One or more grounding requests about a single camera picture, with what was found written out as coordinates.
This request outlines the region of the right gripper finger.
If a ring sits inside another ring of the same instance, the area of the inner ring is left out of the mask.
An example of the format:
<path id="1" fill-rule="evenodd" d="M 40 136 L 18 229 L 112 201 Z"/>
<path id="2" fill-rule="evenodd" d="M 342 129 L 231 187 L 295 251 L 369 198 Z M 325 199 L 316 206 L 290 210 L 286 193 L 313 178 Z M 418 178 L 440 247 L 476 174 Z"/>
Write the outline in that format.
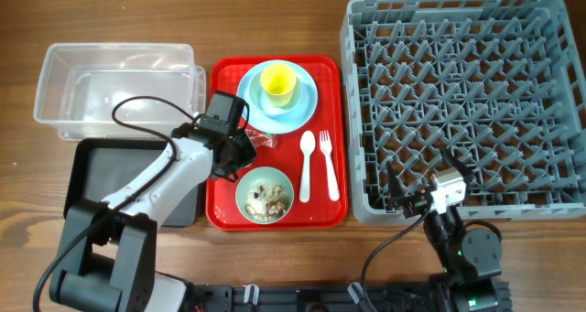
<path id="1" fill-rule="evenodd" d="M 465 164 L 463 164 L 458 158 L 456 158 L 447 148 L 442 147 L 440 149 L 440 154 L 442 157 L 443 162 L 448 166 L 448 167 L 454 167 L 456 168 L 461 176 L 463 177 L 463 180 L 465 183 L 472 183 L 473 179 L 474 179 L 474 175 L 472 172 L 472 169 L 467 167 Z"/>
<path id="2" fill-rule="evenodd" d="M 392 200 L 401 200 L 404 198 L 404 191 L 401 187 L 399 179 L 392 168 L 392 162 L 386 163 L 386 171 L 388 176 L 388 195 Z"/>

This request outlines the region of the red snack wrapper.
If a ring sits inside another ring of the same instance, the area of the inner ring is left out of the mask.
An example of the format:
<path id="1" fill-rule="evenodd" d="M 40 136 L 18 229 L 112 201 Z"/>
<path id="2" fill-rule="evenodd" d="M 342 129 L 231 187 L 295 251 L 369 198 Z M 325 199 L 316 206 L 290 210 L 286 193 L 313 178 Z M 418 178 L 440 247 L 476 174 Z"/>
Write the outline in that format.
<path id="1" fill-rule="evenodd" d="M 277 136 L 275 134 L 268 134 L 255 129 L 246 129 L 245 132 L 254 147 L 277 147 Z"/>

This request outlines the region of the green bowl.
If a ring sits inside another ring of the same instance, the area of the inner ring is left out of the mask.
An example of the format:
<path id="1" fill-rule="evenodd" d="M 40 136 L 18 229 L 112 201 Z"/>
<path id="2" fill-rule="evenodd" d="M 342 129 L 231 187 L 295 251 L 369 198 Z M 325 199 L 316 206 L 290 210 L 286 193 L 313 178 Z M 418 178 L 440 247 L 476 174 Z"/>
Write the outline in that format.
<path id="1" fill-rule="evenodd" d="M 271 222 L 258 222 L 254 221 L 244 209 L 244 201 L 246 198 L 246 191 L 254 184 L 280 184 L 285 188 L 289 196 L 289 207 L 285 215 L 277 221 Z M 274 224 L 282 221 L 288 213 L 291 211 L 293 203 L 295 201 L 295 191 L 293 185 L 288 176 L 282 171 L 274 167 L 256 167 L 247 172 L 242 178 L 239 179 L 235 191 L 235 201 L 238 210 L 241 214 L 249 221 L 260 225 Z"/>

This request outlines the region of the rice and food scraps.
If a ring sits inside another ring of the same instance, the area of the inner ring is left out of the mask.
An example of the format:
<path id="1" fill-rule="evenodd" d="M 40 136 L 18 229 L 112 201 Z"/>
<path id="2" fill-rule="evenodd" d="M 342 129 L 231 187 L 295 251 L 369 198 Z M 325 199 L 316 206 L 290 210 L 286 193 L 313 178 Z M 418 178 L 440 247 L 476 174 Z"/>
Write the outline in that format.
<path id="1" fill-rule="evenodd" d="M 254 184 L 246 191 L 244 209 L 254 221 L 277 221 L 288 207 L 289 196 L 280 184 Z"/>

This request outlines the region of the white plastic spoon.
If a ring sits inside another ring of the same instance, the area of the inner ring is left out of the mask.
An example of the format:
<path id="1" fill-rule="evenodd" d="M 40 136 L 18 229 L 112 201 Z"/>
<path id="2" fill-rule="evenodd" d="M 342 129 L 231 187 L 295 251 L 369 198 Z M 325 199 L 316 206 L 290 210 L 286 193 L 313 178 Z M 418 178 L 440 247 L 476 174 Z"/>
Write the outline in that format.
<path id="1" fill-rule="evenodd" d="M 299 187 L 299 200 L 306 203 L 310 199 L 310 157 L 316 147 L 315 136 L 311 131 L 306 131 L 299 142 L 303 154 L 303 165 Z"/>

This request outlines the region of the white plastic fork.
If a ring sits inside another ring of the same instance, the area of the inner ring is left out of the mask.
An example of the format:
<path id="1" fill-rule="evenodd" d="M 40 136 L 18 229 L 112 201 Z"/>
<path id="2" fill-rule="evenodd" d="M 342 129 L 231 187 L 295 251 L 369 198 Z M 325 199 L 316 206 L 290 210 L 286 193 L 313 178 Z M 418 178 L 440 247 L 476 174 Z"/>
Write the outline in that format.
<path id="1" fill-rule="evenodd" d="M 323 153 L 325 159 L 326 176 L 330 200 L 338 201 L 340 199 L 340 191 L 331 157 L 331 138 L 327 130 L 320 131 L 320 151 Z"/>

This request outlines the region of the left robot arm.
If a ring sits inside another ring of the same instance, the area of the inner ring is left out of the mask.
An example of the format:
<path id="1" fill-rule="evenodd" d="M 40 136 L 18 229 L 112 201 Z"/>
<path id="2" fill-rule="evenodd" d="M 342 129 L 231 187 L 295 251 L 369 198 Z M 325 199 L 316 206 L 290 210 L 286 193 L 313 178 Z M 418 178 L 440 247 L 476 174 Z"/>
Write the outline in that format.
<path id="1" fill-rule="evenodd" d="M 58 254 L 40 279 L 50 299 L 79 311 L 183 311 L 191 285 L 157 272 L 157 232 L 208 178 L 236 180 L 255 158 L 240 115 L 202 114 L 176 128 L 159 157 L 101 201 L 65 215 Z"/>

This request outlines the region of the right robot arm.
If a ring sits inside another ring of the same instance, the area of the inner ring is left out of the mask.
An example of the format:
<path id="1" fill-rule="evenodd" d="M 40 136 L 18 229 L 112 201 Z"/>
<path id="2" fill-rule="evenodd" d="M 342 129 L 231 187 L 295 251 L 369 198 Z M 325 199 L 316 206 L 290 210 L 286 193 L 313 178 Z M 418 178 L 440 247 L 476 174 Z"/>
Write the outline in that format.
<path id="1" fill-rule="evenodd" d="M 465 223 L 458 205 L 470 197 L 474 174 L 447 149 L 440 150 L 448 166 L 431 176 L 421 191 L 407 194 L 391 166 L 387 167 L 388 202 L 415 217 L 439 257 L 443 274 L 430 277 L 442 311 L 497 311 L 500 303 L 495 278 L 502 273 L 502 233 L 487 221 Z"/>

